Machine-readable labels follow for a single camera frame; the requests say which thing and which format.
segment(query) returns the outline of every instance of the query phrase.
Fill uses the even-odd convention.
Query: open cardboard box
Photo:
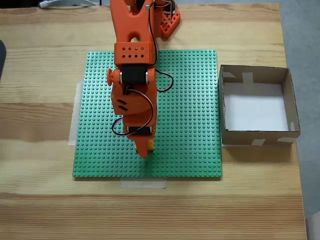
[[[291,145],[300,135],[288,68],[222,65],[218,85],[223,145]]]

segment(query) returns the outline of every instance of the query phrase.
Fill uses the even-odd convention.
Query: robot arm
[[[117,69],[113,72],[108,69],[107,81],[109,86],[113,84],[114,112],[123,115],[114,122],[112,131],[133,140],[138,154],[146,158],[148,144],[156,133],[157,92],[170,89],[157,89],[156,71],[171,77],[155,68],[158,58],[155,38],[168,38],[172,34],[180,23],[180,12],[173,0],[111,0],[110,8],[116,34]],[[117,133],[114,127],[121,120],[124,133]]]

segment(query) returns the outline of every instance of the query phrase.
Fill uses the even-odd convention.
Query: wooden tabletop
[[[160,49],[286,67],[278,4],[179,7]],[[72,178],[76,85],[88,51],[113,50],[109,7],[2,9],[0,38],[0,239],[306,239],[295,144],[223,148],[221,180],[169,179],[165,189]]]

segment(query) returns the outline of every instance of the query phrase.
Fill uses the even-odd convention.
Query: white paper
[[[225,82],[223,91],[229,131],[288,131],[280,84]]]

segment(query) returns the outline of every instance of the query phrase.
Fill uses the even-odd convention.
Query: tape strip
[[[68,145],[75,146],[77,143],[77,135],[78,135],[78,124],[80,117],[80,108],[81,108],[81,96],[84,82],[80,81],[76,84],[75,96],[74,96],[74,104],[73,104],[73,112],[69,133],[69,141]]]
[[[232,78],[232,79],[237,78],[235,75],[233,75],[231,72],[228,72],[228,71],[224,71],[223,74],[222,74],[222,76],[223,76],[224,78]]]
[[[254,83],[254,73],[253,72],[243,72],[242,73],[243,84],[253,84]]]
[[[294,132],[295,130],[296,130],[296,128],[295,128],[295,123],[292,121],[292,122],[290,123],[290,131]]]
[[[164,189],[166,185],[166,178],[122,177],[120,180],[120,188]]]
[[[285,142],[285,143],[294,143],[296,141],[295,137],[280,137],[277,140],[278,142]]]
[[[251,143],[251,146],[262,146],[265,142],[265,139],[254,139]]]

